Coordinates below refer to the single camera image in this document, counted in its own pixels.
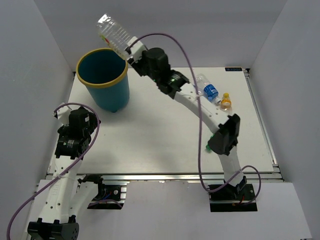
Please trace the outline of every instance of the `plastic bottle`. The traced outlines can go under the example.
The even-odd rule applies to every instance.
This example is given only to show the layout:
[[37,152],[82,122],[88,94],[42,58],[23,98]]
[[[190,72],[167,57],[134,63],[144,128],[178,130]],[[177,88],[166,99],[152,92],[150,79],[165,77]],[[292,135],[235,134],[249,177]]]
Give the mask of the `plastic bottle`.
[[125,51],[129,41],[133,38],[127,31],[112,17],[104,14],[96,24],[98,33],[106,41],[109,47],[121,58],[126,60],[129,54]]
[[204,92],[204,96],[215,104],[220,104],[221,98],[219,97],[218,90],[208,81],[205,75],[199,74],[196,76],[196,83],[199,91]]
[[229,96],[229,93],[224,93],[223,94],[223,97],[222,97],[222,101],[221,101],[221,104],[220,104],[220,108],[223,110],[223,111],[231,111],[232,110],[232,103],[231,103],[231,100],[230,100],[230,96]]

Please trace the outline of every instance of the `bottle label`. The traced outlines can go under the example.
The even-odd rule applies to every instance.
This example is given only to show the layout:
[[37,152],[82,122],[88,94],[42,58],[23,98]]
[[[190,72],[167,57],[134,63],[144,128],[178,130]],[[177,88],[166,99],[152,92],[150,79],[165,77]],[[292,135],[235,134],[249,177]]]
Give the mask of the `bottle label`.
[[205,86],[203,91],[205,92],[206,97],[210,102],[214,100],[216,97],[218,97],[218,94],[219,94],[218,90],[212,84]]

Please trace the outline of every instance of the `wall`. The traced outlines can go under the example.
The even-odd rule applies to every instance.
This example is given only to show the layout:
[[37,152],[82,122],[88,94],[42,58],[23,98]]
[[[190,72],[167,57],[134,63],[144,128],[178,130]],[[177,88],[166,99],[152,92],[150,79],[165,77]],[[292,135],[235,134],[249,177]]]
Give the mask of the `wall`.
[[253,90],[287,181],[320,240],[320,1],[289,0],[251,69]]
[[[70,67],[86,52],[106,47],[95,28],[108,12],[136,36],[165,32],[187,49],[195,67],[251,67],[287,0],[35,0]],[[164,37],[174,67],[186,67],[179,48]]]
[[[0,1],[0,236],[14,211],[44,178],[57,121],[53,109],[66,99],[72,72],[33,0]],[[16,218],[20,239],[29,205]]]

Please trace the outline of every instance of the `black label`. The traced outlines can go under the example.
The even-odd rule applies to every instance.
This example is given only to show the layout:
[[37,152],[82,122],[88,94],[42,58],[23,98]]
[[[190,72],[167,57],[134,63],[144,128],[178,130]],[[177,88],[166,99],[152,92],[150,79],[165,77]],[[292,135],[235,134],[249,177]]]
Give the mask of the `black label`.
[[226,72],[242,72],[241,67],[225,67]]

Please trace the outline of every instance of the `teal bin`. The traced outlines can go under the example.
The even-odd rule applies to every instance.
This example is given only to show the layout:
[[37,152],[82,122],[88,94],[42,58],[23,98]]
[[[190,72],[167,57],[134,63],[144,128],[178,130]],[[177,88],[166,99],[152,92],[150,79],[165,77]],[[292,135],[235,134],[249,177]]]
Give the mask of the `teal bin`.
[[76,65],[76,75],[100,108],[115,113],[128,104],[128,62],[110,48],[86,53]]

